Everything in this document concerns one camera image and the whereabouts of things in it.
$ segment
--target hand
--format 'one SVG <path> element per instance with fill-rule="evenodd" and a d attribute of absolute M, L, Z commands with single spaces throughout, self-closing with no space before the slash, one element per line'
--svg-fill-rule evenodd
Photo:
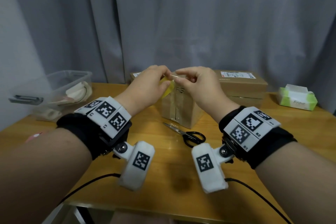
<path fill-rule="evenodd" d="M 163 76 L 172 80 L 171 72 L 166 66 L 150 66 L 142 71 L 128 88 L 115 97 L 131 116 L 155 104 L 170 85 L 170 81 L 159 81 Z"/>
<path fill-rule="evenodd" d="M 208 67 L 187 67 L 175 71 L 186 78 L 175 78 L 192 96 L 197 105 L 217 123 L 229 112 L 239 108 L 222 91 L 216 73 Z"/>

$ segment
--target gray curtain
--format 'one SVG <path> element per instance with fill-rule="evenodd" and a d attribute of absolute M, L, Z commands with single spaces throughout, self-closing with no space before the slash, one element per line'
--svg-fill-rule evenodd
<path fill-rule="evenodd" d="M 336 108 L 336 0 L 19 0 L 47 71 L 124 83 L 152 64 L 258 72 Z"/>

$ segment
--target left hand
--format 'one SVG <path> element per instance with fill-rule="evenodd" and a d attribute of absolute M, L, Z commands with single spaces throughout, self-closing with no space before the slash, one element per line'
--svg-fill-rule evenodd
<path fill-rule="evenodd" d="M 169 81 L 159 81 L 166 76 Z M 171 72 L 166 66 L 153 65 L 142 71 L 128 88 L 115 97 L 131 116 L 155 104 L 168 89 L 172 80 Z"/>

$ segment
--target pink object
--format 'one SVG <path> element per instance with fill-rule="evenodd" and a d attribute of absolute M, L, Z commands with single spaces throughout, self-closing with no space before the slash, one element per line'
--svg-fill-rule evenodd
<path fill-rule="evenodd" d="M 44 132 L 36 133 L 36 134 L 34 134 L 34 135 L 28 137 L 28 139 L 26 140 L 26 143 L 29 142 L 30 140 L 33 140 L 34 138 L 38 137 L 38 136 L 39 136 L 40 134 L 42 134 L 42 133 L 44 133 Z"/>

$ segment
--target scissors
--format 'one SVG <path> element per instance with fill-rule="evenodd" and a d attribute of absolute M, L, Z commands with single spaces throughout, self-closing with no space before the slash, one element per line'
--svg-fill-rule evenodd
<path fill-rule="evenodd" d="M 197 132 L 197 131 L 188 131 L 188 132 L 184 132 L 182 130 L 179 130 L 178 128 L 175 128 L 174 126 L 172 125 L 169 125 L 167 123 L 163 123 L 165 124 L 167 127 L 171 128 L 172 130 L 174 130 L 175 132 L 179 133 L 180 135 L 182 135 L 183 137 L 183 141 L 184 143 L 189 146 L 190 148 L 193 148 L 194 146 L 191 145 L 188 141 L 190 142 L 193 142 L 195 144 L 201 144 L 201 143 L 204 143 L 206 138 L 204 136 L 204 134 L 200 133 L 200 132 Z"/>

